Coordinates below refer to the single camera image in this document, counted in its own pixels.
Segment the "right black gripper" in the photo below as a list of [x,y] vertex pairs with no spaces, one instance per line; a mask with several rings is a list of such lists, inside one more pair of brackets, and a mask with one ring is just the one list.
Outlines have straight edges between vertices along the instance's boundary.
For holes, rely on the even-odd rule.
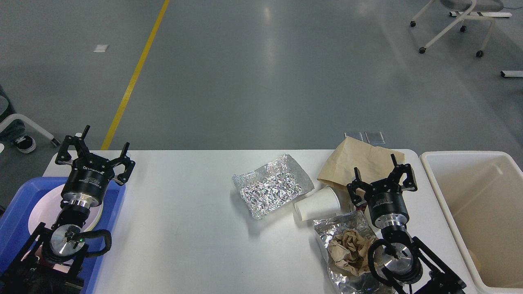
[[377,228],[406,225],[409,214],[403,192],[418,190],[411,164],[398,163],[394,154],[391,154],[391,160],[394,168],[384,179],[384,192],[367,193],[374,191],[374,187],[361,179],[358,167],[354,167],[355,179],[347,184],[352,204],[356,208],[367,205],[371,223]]

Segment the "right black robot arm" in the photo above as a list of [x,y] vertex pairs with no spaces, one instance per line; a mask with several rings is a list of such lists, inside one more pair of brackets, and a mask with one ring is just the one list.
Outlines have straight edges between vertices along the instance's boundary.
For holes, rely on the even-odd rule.
[[371,224],[381,238],[368,250],[368,266],[375,279],[404,293],[403,286],[419,282],[423,269],[429,269],[429,281],[419,294],[463,294],[466,283],[416,236],[407,232],[409,214],[403,192],[417,190],[416,179],[409,164],[400,164],[391,155],[394,168],[388,177],[366,183],[354,168],[355,179],[347,184],[351,202],[357,209],[366,209]]

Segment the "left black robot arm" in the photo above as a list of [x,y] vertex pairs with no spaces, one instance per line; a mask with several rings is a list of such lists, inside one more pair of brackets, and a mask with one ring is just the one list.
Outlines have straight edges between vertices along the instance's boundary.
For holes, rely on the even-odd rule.
[[60,192],[60,212],[51,227],[37,225],[2,272],[2,294],[79,294],[85,286],[80,277],[84,261],[112,248],[108,229],[85,226],[110,183],[126,184],[136,162],[127,154],[129,142],[114,159],[90,151],[85,143],[89,129],[86,125],[81,135],[64,138],[55,162],[71,166],[71,172]]

